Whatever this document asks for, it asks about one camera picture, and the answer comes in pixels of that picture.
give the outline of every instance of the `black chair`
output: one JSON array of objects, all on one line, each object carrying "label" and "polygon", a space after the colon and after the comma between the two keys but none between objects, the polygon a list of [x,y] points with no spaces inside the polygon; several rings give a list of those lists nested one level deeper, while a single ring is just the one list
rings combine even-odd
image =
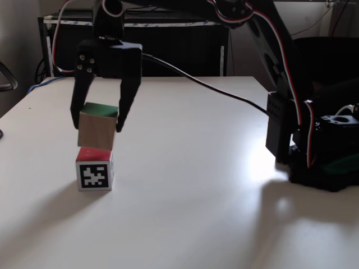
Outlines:
[{"label": "black chair", "polygon": [[[17,81],[12,75],[10,70],[0,62],[0,72],[4,74],[5,78],[9,81],[9,84],[0,85],[0,92],[11,91],[17,88]],[[0,139],[4,136],[4,133],[0,130]]]}]

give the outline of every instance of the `blue cable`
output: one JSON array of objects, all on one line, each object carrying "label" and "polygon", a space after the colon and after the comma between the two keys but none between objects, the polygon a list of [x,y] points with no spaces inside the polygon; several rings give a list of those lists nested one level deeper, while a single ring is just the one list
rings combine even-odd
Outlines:
[{"label": "blue cable", "polygon": [[49,81],[47,81],[47,82],[44,82],[44,83],[41,83],[41,84],[37,84],[37,85],[31,86],[31,87],[29,88],[29,90],[27,91],[27,94],[26,94],[26,95],[28,95],[29,93],[31,93],[32,90],[35,89],[35,88],[37,88],[37,87],[45,86],[45,85],[47,85],[47,84],[50,84],[51,82],[60,80],[60,79],[62,79],[62,78],[64,78],[64,77],[66,77],[66,76],[56,77],[56,78],[53,78],[53,79],[51,79],[51,80],[49,80]]}]

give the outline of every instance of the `robotic arm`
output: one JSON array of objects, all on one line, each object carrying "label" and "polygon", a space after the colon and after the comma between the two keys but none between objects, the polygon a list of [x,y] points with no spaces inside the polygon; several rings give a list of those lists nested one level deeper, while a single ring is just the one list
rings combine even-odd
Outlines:
[{"label": "robotic arm", "polygon": [[[359,121],[352,116],[344,119],[344,122],[335,120],[334,116],[316,118],[315,102],[312,102],[312,83],[305,74],[301,56],[272,0],[123,1],[191,13],[233,29],[248,22],[267,72],[277,87],[277,92],[268,96],[266,147],[278,162],[290,165],[292,182],[330,191],[354,184],[355,173],[346,173],[344,176],[339,173],[333,176],[323,173],[323,166],[312,167],[314,160],[320,163],[321,154],[328,154],[325,144],[319,142],[321,139],[326,142],[330,140],[333,130],[341,136],[344,133],[338,130],[348,130],[348,127],[351,127],[351,134],[353,130],[356,134],[359,131]],[[122,130],[125,123],[141,84],[142,46],[121,41],[124,34],[123,14],[123,5],[119,0],[95,0],[94,38],[85,40],[78,46],[75,88],[71,103],[75,128],[79,126],[79,112],[84,106],[95,75],[122,79],[117,132]],[[293,134],[296,145],[290,147]],[[333,162],[338,161],[337,156],[342,156],[342,149],[346,150],[348,146],[354,146],[354,152],[359,152],[359,143],[354,137],[351,136],[345,145],[340,143],[332,146],[330,152],[334,152],[333,157],[324,160],[322,164],[329,169],[333,168]]]}]

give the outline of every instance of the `black cable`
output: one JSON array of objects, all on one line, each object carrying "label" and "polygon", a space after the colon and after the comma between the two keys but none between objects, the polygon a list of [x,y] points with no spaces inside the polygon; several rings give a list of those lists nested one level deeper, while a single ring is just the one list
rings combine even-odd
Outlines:
[{"label": "black cable", "polygon": [[334,25],[334,27],[333,27],[332,34],[330,35],[331,37],[334,36],[334,32],[335,32],[335,30],[336,30],[336,28],[337,28],[337,26],[338,26],[338,23],[339,23],[340,19],[342,18],[342,15],[343,15],[343,13],[344,13],[344,10],[346,10],[346,7],[347,7],[347,5],[348,5],[348,2],[349,2],[349,0],[347,0],[346,3],[344,4],[344,7],[343,7],[343,9],[342,9],[342,11],[341,11],[341,13],[340,13],[338,19],[337,19],[337,22],[335,23],[335,25]]},{"label": "black cable", "polygon": [[129,15],[140,15],[140,14],[150,13],[150,12],[155,11],[155,10],[157,10],[157,9],[159,9],[159,7],[156,7],[156,8],[154,8],[153,10],[147,10],[147,11],[143,11],[143,12],[137,12],[137,11],[132,11],[132,12],[130,12],[130,11],[126,11],[126,14],[129,14]]},{"label": "black cable", "polygon": [[153,57],[152,55],[143,54],[142,56],[143,56],[143,59],[144,59],[144,60],[149,60],[149,61],[158,63],[158,64],[160,64],[160,65],[162,65],[162,66],[165,66],[165,67],[171,69],[172,71],[175,71],[176,73],[180,74],[181,76],[186,77],[187,79],[189,79],[189,80],[191,80],[191,81],[193,81],[193,82],[195,82],[195,83],[198,83],[199,85],[202,85],[202,86],[204,86],[204,87],[206,87],[206,88],[209,88],[209,89],[211,89],[211,90],[213,90],[213,91],[215,91],[215,92],[217,92],[217,93],[219,93],[219,94],[223,94],[223,95],[225,95],[225,96],[232,97],[232,98],[237,99],[237,100],[239,100],[239,101],[243,101],[243,102],[245,102],[245,103],[247,103],[247,104],[250,104],[251,106],[255,107],[256,109],[258,109],[259,111],[261,111],[261,112],[263,112],[264,114],[267,115],[267,111],[266,111],[265,109],[261,108],[260,106],[258,106],[257,104],[253,103],[252,101],[249,101],[249,100],[247,100],[247,99],[245,99],[245,98],[242,98],[242,97],[239,97],[239,96],[230,94],[230,93],[228,93],[228,92],[219,90],[219,89],[217,89],[217,88],[215,88],[215,87],[212,87],[212,86],[210,86],[210,85],[208,85],[208,84],[206,84],[206,83],[204,83],[204,82],[202,82],[202,81],[196,79],[195,77],[190,76],[189,74],[187,74],[186,72],[184,72],[184,71],[178,69],[177,67],[175,67],[175,66],[173,66],[173,65],[171,65],[171,64],[169,64],[169,63],[167,63],[167,62],[165,62],[165,61],[163,61],[163,60],[161,60],[161,59],[158,59],[158,58],[156,58],[156,57]]},{"label": "black cable", "polygon": [[154,6],[148,6],[148,7],[131,7],[126,9],[127,11],[132,11],[132,10],[143,10],[144,8],[149,8],[149,7],[154,7]]},{"label": "black cable", "polygon": [[311,29],[314,25],[316,25],[318,22],[320,22],[320,20],[321,20],[321,19],[335,6],[335,4],[337,4],[338,2],[339,2],[339,0],[337,0],[337,1],[323,14],[323,16],[321,16],[316,22],[314,22],[314,24],[313,24],[312,26],[310,26],[309,28],[304,29],[304,30],[302,30],[302,31],[299,31],[299,32],[297,32],[297,33],[291,34],[291,35],[297,35],[297,34],[300,34],[300,33],[302,33],[302,32],[305,32],[305,31]]},{"label": "black cable", "polygon": [[235,66],[234,66],[233,42],[232,42],[232,32],[231,32],[231,30],[229,30],[229,39],[230,39],[230,41],[231,41],[233,76],[235,76],[235,75],[236,75],[236,68],[235,68]]},{"label": "black cable", "polygon": [[36,72],[35,72],[35,84],[39,84],[38,82],[38,73],[39,73],[39,70],[40,70],[40,66],[42,65],[42,63],[44,62],[44,58],[39,62],[37,68],[36,68]]}]

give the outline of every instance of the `cable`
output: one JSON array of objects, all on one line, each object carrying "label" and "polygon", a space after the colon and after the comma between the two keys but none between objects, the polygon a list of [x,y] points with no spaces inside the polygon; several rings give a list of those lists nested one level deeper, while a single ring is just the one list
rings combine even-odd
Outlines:
[{"label": "cable", "polygon": [[232,32],[231,32],[231,30],[229,30],[229,39],[230,39],[230,41],[231,41],[233,76],[235,76],[235,75],[236,75],[236,68],[235,68],[235,66],[234,66],[233,42],[232,42]]},{"label": "cable", "polygon": [[53,79],[51,79],[51,80],[49,80],[49,81],[47,81],[47,82],[44,82],[44,83],[41,83],[41,84],[37,84],[37,85],[31,86],[31,87],[29,88],[29,90],[27,91],[27,94],[26,94],[26,95],[28,95],[29,93],[31,93],[32,90],[35,89],[35,88],[37,88],[37,87],[42,87],[42,86],[48,85],[48,84],[50,84],[50,83],[52,83],[52,82],[54,82],[54,81],[60,80],[60,79],[65,78],[65,77],[66,77],[66,76],[55,77],[55,78],[53,78]]},{"label": "cable", "polygon": [[132,10],[143,10],[144,8],[149,8],[149,7],[154,7],[154,6],[147,6],[147,7],[131,7],[126,9],[126,11],[132,11]]},{"label": "cable", "polygon": [[56,25],[55,34],[54,34],[54,40],[52,42],[52,63],[55,66],[55,68],[57,68],[61,73],[72,73],[75,71],[75,70],[63,70],[63,69],[59,68],[58,66],[56,66],[56,44],[57,44],[57,35],[58,35],[58,31],[59,31],[60,24],[61,24],[61,17],[62,17],[62,14],[63,14],[65,8],[67,7],[67,5],[74,1],[76,1],[76,0],[67,0],[63,4],[63,6],[60,10],[60,13],[58,15],[57,25]]},{"label": "cable", "polygon": [[344,107],[342,107],[335,115],[339,116],[341,115],[345,110],[350,110],[350,112],[353,114],[354,113],[354,106],[353,105],[346,105]]},{"label": "cable", "polygon": [[191,81],[193,81],[193,82],[195,82],[195,83],[198,83],[199,85],[202,85],[202,86],[204,86],[204,87],[206,87],[206,88],[209,88],[209,89],[211,89],[211,90],[213,90],[213,91],[215,91],[215,92],[218,92],[219,94],[223,94],[223,95],[225,95],[225,96],[232,97],[232,98],[237,99],[237,100],[239,100],[239,101],[246,102],[247,104],[250,104],[251,106],[255,107],[256,109],[258,109],[259,111],[261,111],[261,112],[263,112],[264,114],[267,115],[267,111],[266,111],[265,109],[261,108],[260,106],[258,106],[257,104],[253,103],[252,101],[249,101],[249,100],[247,100],[247,99],[245,99],[245,98],[242,98],[242,97],[239,97],[239,96],[230,94],[230,93],[228,93],[228,92],[219,90],[219,89],[217,89],[217,88],[215,88],[215,87],[212,87],[212,86],[210,86],[210,85],[208,85],[208,84],[206,84],[206,83],[204,83],[204,82],[202,82],[202,81],[196,79],[195,77],[190,76],[190,75],[187,74],[186,72],[184,72],[184,71],[178,69],[177,67],[175,67],[175,66],[173,66],[173,65],[171,65],[171,64],[169,64],[169,63],[167,63],[167,62],[165,62],[165,61],[163,61],[163,60],[161,60],[161,59],[158,59],[158,58],[156,58],[156,57],[153,57],[152,55],[149,55],[149,54],[143,54],[143,59],[144,59],[144,60],[149,60],[149,61],[152,61],[152,62],[155,62],[155,63],[158,63],[158,64],[160,64],[160,65],[162,65],[162,66],[165,66],[165,67],[171,69],[172,71],[175,71],[176,73],[180,74],[181,76],[183,76],[183,77],[185,77],[185,78],[187,78],[187,79],[189,79],[189,80],[191,80]]},{"label": "cable", "polygon": [[159,7],[156,7],[156,8],[154,8],[153,10],[147,10],[147,11],[144,11],[144,12],[139,12],[139,11],[128,12],[128,11],[126,11],[126,14],[129,14],[129,15],[140,15],[140,14],[150,13],[150,12],[155,11],[155,10],[157,10],[157,9],[159,9]]},{"label": "cable", "polygon": [[39,62],[37,68],[36,68],[36,72],[35,72],[35,84],[38,84],[38,73],[39,73],[39,70],[40,70],[40,66],[42,65],[42,63],[44,62],[44,58]]},{"label": "cable", "polygon": [[300,33],[302,33],[302,32],[305,32],[305,31],[311,29],[314,25],[316,25],[318,22],[320,22],[320,20],[321,20],[321,19],[335,6],[335,4],[337,4],[338,2],[339,2],[339,0],[335,1],[334,4],[333,4],[331,7],[329,7],[329,9],[323,14],[323,16],[321,16],[316,22],[314,22],[314,24],[313,24],[312,26],[310,26],[310,27],[308,27],[307,29],[304,29],[304,30],[302,30],[302,31],[299,31],[299,32],[297,32],[297,33],[291,34],[291,35],[292,35],[292,36],[293,36],[293,35],[297,35],[297,34],[300,34]]},{"label": "cable", "polygon": [[227,18],[227,17],[225,17],[225,16],[220,12],[220,10],[219,10],[218,7],[217,7],[217,4],[216,4],[215,0],[207,0],[207,2],[210,3],[210,4],[212,4],[212,5],[214,6],[215,11],[216,11],[218,17],[219,17],[222,21],[228,22],[228,23],[230,23],[230,24],[236,24],[236,23],[239,23],[239,22],[245,22],[245,21],[249,20],[249,19],[253,16],[253,12],[252,12],[250,15],[248,15],[248,16],[245,17],[245,18],[237,18],[237,19]]},{"label": "cable", "polygon": [[245,21],[249,20],[253,15],[258,15],[261,18],[263,18],[269,24],[269,26],[273,30],[273,33],[275,34],[275,37],[277,38],[277,41],[278,41],[278,44],[279,44],[279,47],[280,47],[280,52],[281,52],[282,58],[283,58],[284,71],[286,72],[288,82],[289,82],[289,88],[291,89],[291,93],[292,93],[293,98],[294,98],[294,103],[296,105],[298,125],[299,126],[302,125],[302,114],[301,114],[301,111],[300,111],[297,92],[296,92],[296,90],[294,88],[291,73],[289,72],[287,58],[286,58],[286,54],[284,52],[282,40],[280,39],[280,36],[279,36],[276,28],[274,27],[272,21],[265,14],[263,14],[262,12],[254,10],[253,7],[248,2],[246,2],[245,5],[252,11],[252,13],[249,14],[247,17],[240,18],[240,19],[231,19],[231,18],[225,17],[218,10],[218,7],[217,7],[217,4],[216,4],[215,0],[207,0],[207,2],[209,2],[210,4],[212,4],[215,7],[215,11],[216,11],[218,17],[224,22],[227,22],[227,23],[230,23],[230,24],[236,24],[236,23],[239,23],[239,22],[245,22]]},{"label": "cable", "polygon": [[103,8],[103,10],[106,12],[106,14],[108,15],[108,16],[111,16],[111,17],[114,17],[114,18],[118,18],[118,17],[121,17],[122,16],[122,14],[123,14],[123,12],[124,12],[124,8],[123,8],[123,4],[122,4],[122,2],[120,2],[120,4],[121,4],[121,11],[120,11],[120,13],[118,13],[118,14],[113,14],[113,13],[111,13],[111,12],[109,12],[108,10],[107,10],[107,8],[106,8],[106,0],[102,0],[102,8]]},{"label": "cable", "polygon": [[312,166],[312,152],[311,152],[311,148],[312,148],[312,134],[313,134],[313,130],[314,130],[314,111],[313,111],[313,107],[311,105],[311,101],[305,101],[305,104],[307,105],[309,112],[310,112],[310,128],[309,128],[309,132],[308,132],[308,143],[307,143],[307,166],[308,168],[310,168]]},{"label": "cable", "polygon": [[349,0],[346,1],[346,3],[345,3],[345,5],[344,5],[344,7],[343,7],[343,9],[342,9],[342,11],[341,11],[341,13],[340,13],[338,19],[337,19],[337,22],[335,23],[335,25],[334,25],[334,27],[333,27],[332,34],[330,35],[331,37],[334,36],[334,32],[335,32],[335,30],[336,30],[336,28],[337,28],[337,26],[338,26],[338,23],[339,23],[340,19],[342,18],[342,15],[343,15],[343,13],[344,13],[344,10],[346,10],[346,7],[347,7],[347,5],[348,5],[348,2],[349,2]]}]

